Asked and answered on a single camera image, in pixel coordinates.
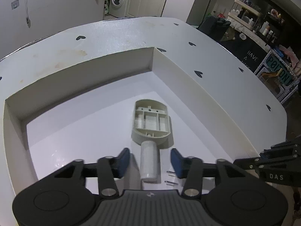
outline black heart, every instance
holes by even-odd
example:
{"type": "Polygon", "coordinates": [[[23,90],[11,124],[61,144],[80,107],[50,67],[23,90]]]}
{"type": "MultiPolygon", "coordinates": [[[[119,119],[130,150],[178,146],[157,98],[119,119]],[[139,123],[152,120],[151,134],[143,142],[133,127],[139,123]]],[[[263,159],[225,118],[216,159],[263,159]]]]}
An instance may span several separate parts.
{"type": "Polygon", "coordinates": [[[196,73],[197,76],[199,76],[200,78],[203,78],[203,77],[202,77],[203,72],[200,72],[200,71],[195,70],[195,73],[196,73]]]}
{"type": "Polygon", "coordinates": [[[83,36],[83,35],[79,35],[78,37],[76,37],[76,40],[79,40],[79,39],[85,39],[86,37],[83,36]]]}
{"type": "Polygon", "coordinates": [[[166,50],[162,49],[162,48],[158,48],[157,49],[160,51],[160,52],[166,52],[166,50]]]}

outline white cylindrical handle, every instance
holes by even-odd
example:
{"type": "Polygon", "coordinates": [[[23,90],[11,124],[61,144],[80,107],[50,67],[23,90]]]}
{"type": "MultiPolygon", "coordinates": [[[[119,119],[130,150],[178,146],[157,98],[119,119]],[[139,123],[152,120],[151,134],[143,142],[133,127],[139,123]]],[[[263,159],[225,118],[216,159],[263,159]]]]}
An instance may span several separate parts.
{"type": "Polygon", "coordinates": [[[154,141],[141,143],[140,176],[144,182],[156,182],[158,177],[157,144],[154,141]]]}

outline wall outlet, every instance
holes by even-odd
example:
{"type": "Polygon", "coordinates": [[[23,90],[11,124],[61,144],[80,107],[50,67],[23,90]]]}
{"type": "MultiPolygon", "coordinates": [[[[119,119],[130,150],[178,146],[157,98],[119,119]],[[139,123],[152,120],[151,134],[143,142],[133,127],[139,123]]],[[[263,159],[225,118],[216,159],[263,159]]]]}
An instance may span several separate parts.
{"type": "Polygon", "coordinates": [[[11,3],[11,8],[15,9],[20,5],[19,0],[15,0],[11,3]]]}

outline plastic housing compartment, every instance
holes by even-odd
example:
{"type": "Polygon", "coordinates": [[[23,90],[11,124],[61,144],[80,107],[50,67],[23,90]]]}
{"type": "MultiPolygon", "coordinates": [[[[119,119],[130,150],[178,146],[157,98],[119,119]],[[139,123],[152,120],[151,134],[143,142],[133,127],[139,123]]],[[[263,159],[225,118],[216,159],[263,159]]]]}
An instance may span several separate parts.
{"type": "Polygon", "coordinates": [[[141,145],[140,176],[144,182],[157,180],[157,145],[165,142],[169,134],[166,105],[151,99],[136,101],[131,138],[141,145]]]}

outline white sticker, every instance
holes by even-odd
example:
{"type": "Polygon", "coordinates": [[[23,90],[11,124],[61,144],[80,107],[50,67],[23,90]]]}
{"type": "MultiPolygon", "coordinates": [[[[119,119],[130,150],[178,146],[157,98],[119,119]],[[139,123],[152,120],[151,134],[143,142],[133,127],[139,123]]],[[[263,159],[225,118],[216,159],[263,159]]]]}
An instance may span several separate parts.
{"type": "Polygon", "coordinates": [[[243,33],[240,33],[239,37],[240,37],[242,40],[246,40],[246,35],[243,34],[243,33]]]}

